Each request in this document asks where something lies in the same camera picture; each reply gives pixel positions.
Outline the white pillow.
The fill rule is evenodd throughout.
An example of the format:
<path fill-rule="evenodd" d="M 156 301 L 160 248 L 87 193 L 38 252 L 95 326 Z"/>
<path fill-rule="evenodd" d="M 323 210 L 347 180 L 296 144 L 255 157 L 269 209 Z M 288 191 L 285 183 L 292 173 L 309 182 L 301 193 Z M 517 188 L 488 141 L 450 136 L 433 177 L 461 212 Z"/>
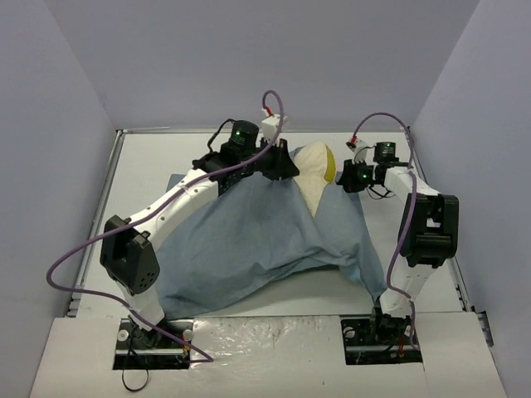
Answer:
<path fill-rule="evenodd" d="M 321 141 L 302 147 L 293 162 L 300 173 L 294 177 L 305 205 L 315 217 L 324 189 L 336 176 L 336 162 L 331 149 Z"/>

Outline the striped pillowcase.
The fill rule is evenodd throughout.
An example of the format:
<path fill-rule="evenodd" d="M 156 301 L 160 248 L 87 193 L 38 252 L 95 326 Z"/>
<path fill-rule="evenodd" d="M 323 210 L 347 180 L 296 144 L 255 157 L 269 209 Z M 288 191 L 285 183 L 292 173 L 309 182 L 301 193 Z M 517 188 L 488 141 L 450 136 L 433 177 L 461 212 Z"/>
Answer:
<path fill-rule="evenodd" d="M 170 318 L 225 308 L 325 265 L 337 266 L 373 298 L 386 289 L 359 199 L 335 179 L 312 217 L 293 177 L 246 177 L 172 231 L 157 258 L 158 299 Z"/>

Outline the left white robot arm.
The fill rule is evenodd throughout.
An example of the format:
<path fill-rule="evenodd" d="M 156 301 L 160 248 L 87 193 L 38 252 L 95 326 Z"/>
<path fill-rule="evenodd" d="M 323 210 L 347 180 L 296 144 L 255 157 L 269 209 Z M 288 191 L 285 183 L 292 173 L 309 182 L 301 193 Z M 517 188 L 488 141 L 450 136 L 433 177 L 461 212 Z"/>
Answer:
<path fill-rule="evenodd" d="M 280 137 L 285 118 L 274 114 L 260 125 L 233 123 L 229 139 L 193 161 L 184 178 L 154 203 L 132 216 L 105 223 L 100 263 L 117 283 L 137 337 L 149 347 L 164 342 L 167 326 L 154 284 L 160 267 L 156 251 L 169 234 L 202 206 L 215 201 L 242 179 L 261 173 L 270 180 L 295 177 L 287 142 Z"/>

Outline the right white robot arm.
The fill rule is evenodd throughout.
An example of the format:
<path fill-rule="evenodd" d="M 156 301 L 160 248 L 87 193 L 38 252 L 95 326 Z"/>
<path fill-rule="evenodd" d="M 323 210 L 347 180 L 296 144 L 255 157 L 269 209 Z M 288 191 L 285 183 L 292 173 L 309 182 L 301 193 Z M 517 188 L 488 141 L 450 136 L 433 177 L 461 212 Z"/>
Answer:
<path fill-rule="evenodd" d="M 387 268 L 386 291 L 378 299 L 381 312 L 368 321 L 370 337 L 387 342 L 397 334 L 395 318 L 409 318 L 424 284 L 436 269 L 455 256 L 458 245 L 460 203 L 430 187 L 409 162 L 396 155 L 394 142 L 370 147 L 351 139 L 353 153 L 343 162 L 338 184 L 348 193 L 381 186 L 403 205 L 397 248 Z"/>

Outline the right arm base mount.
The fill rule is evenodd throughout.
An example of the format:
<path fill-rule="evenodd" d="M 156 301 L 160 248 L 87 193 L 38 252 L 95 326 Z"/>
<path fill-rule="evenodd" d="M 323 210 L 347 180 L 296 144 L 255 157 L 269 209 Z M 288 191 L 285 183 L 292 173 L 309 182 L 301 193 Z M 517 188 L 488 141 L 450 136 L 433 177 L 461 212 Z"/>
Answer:
<path fill-rule="evenodd" d="M 345 364 L 348 366 L 422 363 L 409 318 L 356 316 L 340 319 Z"/>

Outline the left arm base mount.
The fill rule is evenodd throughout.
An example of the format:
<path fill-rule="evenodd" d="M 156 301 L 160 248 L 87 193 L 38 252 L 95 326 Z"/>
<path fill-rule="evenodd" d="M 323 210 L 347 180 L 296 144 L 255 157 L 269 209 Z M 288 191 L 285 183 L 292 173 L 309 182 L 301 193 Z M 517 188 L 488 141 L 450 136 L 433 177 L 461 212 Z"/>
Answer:
<path fill-rule="evenodd" d="M 129 318 L 119 323 L 114 347 L 114 370 L 185 370 L 190 367 L 188 348 L 180 342 L 140 328 Z"/>

